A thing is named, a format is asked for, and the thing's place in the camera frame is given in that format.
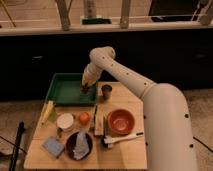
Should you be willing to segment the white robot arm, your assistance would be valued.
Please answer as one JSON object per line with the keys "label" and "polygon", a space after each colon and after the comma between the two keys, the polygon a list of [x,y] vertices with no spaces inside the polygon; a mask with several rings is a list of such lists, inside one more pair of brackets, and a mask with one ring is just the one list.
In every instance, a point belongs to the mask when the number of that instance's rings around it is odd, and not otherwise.
{"label": "white robot arm", "polygon": [[92,86],[103,70],[143,102],[148,171],[198,171],[188,104],[168,83],[156,83],[115,61],[110,46],[94,48],[82,85]]}

